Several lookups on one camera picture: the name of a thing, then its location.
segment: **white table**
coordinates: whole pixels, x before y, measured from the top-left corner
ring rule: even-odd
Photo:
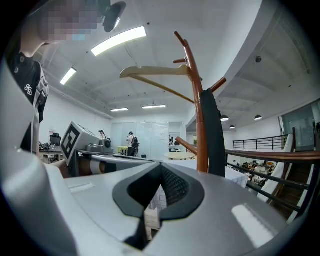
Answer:
[[[194,158],[196,155],[191,152],[167,152],[164,156],[168,159],[191,159]]]

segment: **stair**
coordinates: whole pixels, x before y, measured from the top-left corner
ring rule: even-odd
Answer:
[[[312,165],[308,163],[293,163],[287,180],[306,184],[310,175],[311,166]],[[297,206],[302,194],[303,190],[298,190],[293,187],[283,185],[282,190],[279,192],[279,195],[277,197],[289,202],[293,206]],[[289,217],[293,213],[292,209],[288,209],[287,207],[281,205],[276,201],[272,201],[271,205],[286,220],[289,219]]]

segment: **glass door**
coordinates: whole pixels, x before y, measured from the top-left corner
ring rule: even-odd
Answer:
[[[282,120],[285,134],[292,134],[295,128],[296,151],[314,150],[314,115],[311,105],[283,115]]]

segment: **wooden coat rack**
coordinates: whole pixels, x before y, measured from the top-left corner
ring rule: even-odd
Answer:
[[[204,114],[202,110],[202,106],[200,103],[200,95],[203,91],[202,87],[202,78],[199,75],[197,64],[194,58],[194,55],[191,51],[191,48],[188,44],[188,41],[182,39],[179,33],[174,32],[185,51],[185,58],[174,60],[173,63],[185,63],[181,65],[179,68],[169,68],[169,67],[155,67],[155,66],[130,66],[124,69],[120,78],[133,78],[139,80],[141,82],[147,83],[149,85],[158,87],[164,91],[172,93],[190,103],[195,105],[195,114],[196,114],[196,134],[197,134],[197,148],[191,146],[185,140],[180,137],[176,138],[176,141],[181,145],[186,147],[189,151],[193,152],[197,155],[197,164],[196,169],[200,172],[208,172],[208,145],[207,145],[207,134],[204,123]],[[188,76],[193,88],[194,100],[178,93],[175,90],[172,90],[162,84],[149,80],[142,76],[150,76],[150,75],[175,75],[175,76]],[[225,82],[226,78],[221,78],[217,83],[215,83],[211,87],[212,93],[215,92],[218,88],[220,88]]]

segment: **white ceiling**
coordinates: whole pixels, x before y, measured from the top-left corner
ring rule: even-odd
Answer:
[[[272,95],[275,96],[308,74],[311,71],[311,54],[299,26],[286,10],[278,8],[260,43],[216,98],[221,114],[229,117],[228,121],[222,122],[223,130],[230,131],[231,125],[237,127],[244,116],[266,99],[272,104]],[[256,62],[256,56],[261,57],[260,63]],[[195,122],[187,128],[187,132],[195,130]]]
[[[229,18],[233,1],[125,2],[127,7],[113,32],[105,33],[98,24],[97,30],[85,35],[85,40],[65,41],[39,49],[35,58],[42,64],[50,88],[114,118],[143,115],[146,111],[157,114],[184,113],[191,103],[148,84],[130,78],[120,79],[120,72],[129,66],[179,67],[179,64],[172,63],[185,57],[184,49],[174,35],[174,31],[178,31],[188,40],[200,75],[207,77],[211,56],[220,43],[219,34]],[[92,54],[91,49],[99,43],[140,26],[145,27],[146,37],[118,45],[98,56]],[[71,67],[77,72],[63,86],[60,80]],[[192,86],[186,77],[150,78],[193,98]],[[142,109],[142,106],[153,103],[165,104],[166,108]],[[114,108],[128,108],[129,111],[110,112]]]

